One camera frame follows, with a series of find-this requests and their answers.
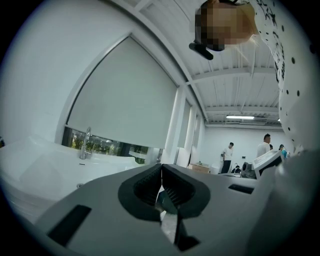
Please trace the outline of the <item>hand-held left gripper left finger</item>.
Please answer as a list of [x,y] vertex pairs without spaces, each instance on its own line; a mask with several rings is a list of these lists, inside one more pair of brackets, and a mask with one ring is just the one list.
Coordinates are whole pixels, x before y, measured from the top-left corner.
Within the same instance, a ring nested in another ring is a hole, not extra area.
[[35,226],[66,253],[83,256],[177,256],[155,208],[160,164],[106,175],[56,202]]

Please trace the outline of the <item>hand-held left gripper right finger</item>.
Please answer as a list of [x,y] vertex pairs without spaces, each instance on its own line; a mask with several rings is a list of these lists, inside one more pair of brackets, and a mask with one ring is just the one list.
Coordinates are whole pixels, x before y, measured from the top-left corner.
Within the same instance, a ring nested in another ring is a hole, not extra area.
[[256,179],[161,167],[162,186],[177,210],[175,241],[163,256],[246,256],[255,222]]

